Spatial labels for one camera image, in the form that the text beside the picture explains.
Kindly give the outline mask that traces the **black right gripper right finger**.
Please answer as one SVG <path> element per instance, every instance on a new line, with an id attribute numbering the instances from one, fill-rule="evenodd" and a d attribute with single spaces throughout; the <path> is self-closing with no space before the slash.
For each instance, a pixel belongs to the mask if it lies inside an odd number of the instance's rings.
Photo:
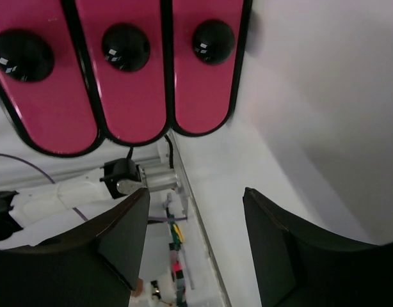
<path id="1" fill-rule="evenodd" d="M 393 306 L 393 242 L 337 235 L 252 188 L 243 207 L 262 306 Z"/>

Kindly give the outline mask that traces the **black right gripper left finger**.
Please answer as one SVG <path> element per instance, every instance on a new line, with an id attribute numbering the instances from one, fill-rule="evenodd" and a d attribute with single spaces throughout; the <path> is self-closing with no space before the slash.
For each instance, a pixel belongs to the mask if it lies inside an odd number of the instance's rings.
<path id="1" fill-rule="evenodd" d="M 150 193 L 36 246 L 0 250 L 0 306 L 128 306 L 135 290 Z"/>

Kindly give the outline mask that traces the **pink bottom drawer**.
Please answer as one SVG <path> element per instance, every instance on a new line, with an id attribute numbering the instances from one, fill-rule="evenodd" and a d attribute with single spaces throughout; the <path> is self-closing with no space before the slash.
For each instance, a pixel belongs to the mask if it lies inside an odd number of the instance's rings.
<path id="1" fill-rule="evenodd" d="M 102 143 L 60 1 L 0 1 L 0 105 L 42 154 L 79 157 Z"/>

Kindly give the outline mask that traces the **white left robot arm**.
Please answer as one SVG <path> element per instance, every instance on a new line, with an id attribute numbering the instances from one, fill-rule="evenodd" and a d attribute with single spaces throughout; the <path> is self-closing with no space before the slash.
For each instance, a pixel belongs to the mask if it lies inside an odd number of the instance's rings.
<path id="1" fill-rule="evenodd" d="M 0 249 L 42 240 L 89 221 L 143 187 L 143 170 L 128 158 L 55 184 L 0 191 Z"/>

